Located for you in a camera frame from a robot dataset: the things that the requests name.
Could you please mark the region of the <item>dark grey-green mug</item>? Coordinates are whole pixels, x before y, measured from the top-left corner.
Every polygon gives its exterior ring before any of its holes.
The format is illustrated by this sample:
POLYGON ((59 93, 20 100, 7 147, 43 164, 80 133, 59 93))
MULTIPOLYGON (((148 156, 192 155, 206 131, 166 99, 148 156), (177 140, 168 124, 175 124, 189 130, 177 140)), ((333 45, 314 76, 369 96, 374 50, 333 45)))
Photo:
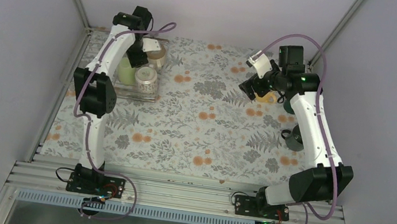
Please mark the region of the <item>dark grey-green mug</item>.
POLYGON ((283 129, 281 131, 281 137, 285 141, 287 148, 291 151, 298 152, 304 149, 299 125, 295 125, 293 129, 283 129))

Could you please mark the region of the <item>light green cup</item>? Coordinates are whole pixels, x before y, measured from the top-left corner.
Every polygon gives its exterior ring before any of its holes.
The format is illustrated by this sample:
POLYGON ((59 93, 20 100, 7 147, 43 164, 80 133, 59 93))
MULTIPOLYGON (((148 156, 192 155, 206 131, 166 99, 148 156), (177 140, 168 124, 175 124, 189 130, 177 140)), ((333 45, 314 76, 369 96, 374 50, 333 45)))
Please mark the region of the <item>light green cup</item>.
POLYGON ((121 59, 117 68, 118 80, 120 83, 128 86, 136 85, 135 73, 137 68, 133 68, 130 65, 129 59, 127 57, 123 57, 121 59))

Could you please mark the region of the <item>dark teal mug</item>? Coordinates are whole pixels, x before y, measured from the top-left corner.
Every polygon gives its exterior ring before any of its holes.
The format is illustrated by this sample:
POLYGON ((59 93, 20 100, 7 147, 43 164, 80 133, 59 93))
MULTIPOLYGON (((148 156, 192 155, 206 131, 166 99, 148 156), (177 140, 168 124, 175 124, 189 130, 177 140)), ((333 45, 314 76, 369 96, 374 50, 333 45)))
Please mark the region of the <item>dark teal mug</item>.
POLYGON ((290 101, 289 100, 285 100, 283 103, 283 107, 284 107, 284 111, 289 113, 289 114, 295 114, 294 110, 291 107, 290 101))

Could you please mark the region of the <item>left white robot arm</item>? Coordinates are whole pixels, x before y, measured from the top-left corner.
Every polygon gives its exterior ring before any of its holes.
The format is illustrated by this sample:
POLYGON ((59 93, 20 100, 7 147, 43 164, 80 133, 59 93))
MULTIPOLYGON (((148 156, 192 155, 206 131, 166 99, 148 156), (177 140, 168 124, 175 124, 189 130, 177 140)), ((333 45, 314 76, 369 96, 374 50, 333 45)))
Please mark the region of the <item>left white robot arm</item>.
POLYGON ((123 57, 129 57, 132 68, 148 63, 142 38, 148 33, 152 20, 151 12, 142 6, 137 6, 132 14, 119 12, 113 18, 110 36, 97 56, 86 67, 75 69, 74 115, 84 121, 84 147, 67 181, 73 189, 96 194, 104 188, 106 120, 117 102, 113 76, 123 57))

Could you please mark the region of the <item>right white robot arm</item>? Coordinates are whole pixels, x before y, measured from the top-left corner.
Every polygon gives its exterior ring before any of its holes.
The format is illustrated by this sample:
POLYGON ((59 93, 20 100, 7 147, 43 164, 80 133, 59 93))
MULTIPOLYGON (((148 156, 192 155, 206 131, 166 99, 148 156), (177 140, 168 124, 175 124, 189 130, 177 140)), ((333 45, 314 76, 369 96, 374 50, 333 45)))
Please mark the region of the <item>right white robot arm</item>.
POLYGON ((270 91, 283 92, 298 122, 306 169, 293 174, 288 183, 261 188, 254 209, 260 217, 275 213, 277 205, 331 200, 353 179, 353 168, 345 165, 333 144, 323 109, 323 89, 317 74, 306 72, 302 46, 283 46, 279 62, 263 51, 253 53, 247 65, 256 73, 239 85, 250 100, 270 91))

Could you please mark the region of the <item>yellow mug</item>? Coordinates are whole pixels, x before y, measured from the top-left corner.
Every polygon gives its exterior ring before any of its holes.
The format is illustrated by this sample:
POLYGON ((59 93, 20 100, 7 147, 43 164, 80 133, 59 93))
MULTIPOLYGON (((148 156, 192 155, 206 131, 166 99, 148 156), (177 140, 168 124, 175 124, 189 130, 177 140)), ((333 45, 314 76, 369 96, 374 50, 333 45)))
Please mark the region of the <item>yellow mug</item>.
POLYGON ((255 94, 255 96, 256 96, 255 100, 257 100, 258 102, 263 102, 268 104, 277 103, 278 100, 278 97, 273 92, 268 92, 264 96, 259 96, 257 94, 255 94))

